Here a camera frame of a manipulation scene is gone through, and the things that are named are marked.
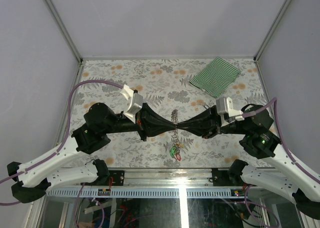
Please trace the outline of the green key tag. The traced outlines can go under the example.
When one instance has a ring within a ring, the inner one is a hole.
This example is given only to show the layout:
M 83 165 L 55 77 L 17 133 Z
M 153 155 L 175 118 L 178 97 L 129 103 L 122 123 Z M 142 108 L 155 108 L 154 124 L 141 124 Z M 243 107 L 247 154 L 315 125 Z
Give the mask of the green key tag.
M 173 146 L 170 151 L 169 151 L 169 154 L 171 157 L 175 156 L 177 153 L 177 148 L 175 146 Z

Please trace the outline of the red key tag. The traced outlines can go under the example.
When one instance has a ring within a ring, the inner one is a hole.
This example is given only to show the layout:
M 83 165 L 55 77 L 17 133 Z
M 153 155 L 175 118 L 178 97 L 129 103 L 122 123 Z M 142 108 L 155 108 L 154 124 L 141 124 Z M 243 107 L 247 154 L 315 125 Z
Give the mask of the red key tag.
M 177 160 L 177 161 L 181 161 L 181 155 L 180 155 L 180 153 L 176 153 L 175 155 L 174 155 L 174 157 L 175 157 L 175 159 Z

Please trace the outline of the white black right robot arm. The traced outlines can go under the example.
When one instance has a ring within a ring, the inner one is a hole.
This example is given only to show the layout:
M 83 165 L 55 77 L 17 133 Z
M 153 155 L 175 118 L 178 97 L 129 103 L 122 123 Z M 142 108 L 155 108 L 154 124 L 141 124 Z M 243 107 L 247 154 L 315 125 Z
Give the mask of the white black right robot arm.
M 282 138 L 270 131 L 274 123 L 266 107 L 248 104 L 240 110 L 231 102 L 216 104 L 201 114 L 177 124 L 204 139 L 218 134 L 243 135 L 239 144 L 250 156 L 272 165 L 284 176 L 278 177 L 258 171 L 245 161 L 236 160 L 228 170 L 233 185 L 242 182 L 278 194 L 315 220 L 320 218 L 320 175 L 300 161 L 285 146 Z

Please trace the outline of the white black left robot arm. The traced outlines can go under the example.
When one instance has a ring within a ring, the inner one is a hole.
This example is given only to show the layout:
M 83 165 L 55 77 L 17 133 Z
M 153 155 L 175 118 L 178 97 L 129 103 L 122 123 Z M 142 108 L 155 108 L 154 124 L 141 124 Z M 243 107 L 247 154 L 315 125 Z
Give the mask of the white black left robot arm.
M 11 162 L 8 174 L 15 183 L 12 196 L 26 204 L 47 192 L 74 184 L 105 185 L 110 178 L 106 163 L 101 159 L 82 167 L 65 168 L 74 160 L 100 150 L 110 143 L 108 134 L 137 132 L 141 140 L 173 131 L 176 124 L 155 113 L 143 103 L 130 119 L 124 112 L 114 113 L 106 104 L 96 103 L 84 115 L 85 123 L 75 129 L 60 145 L 26 163 Z

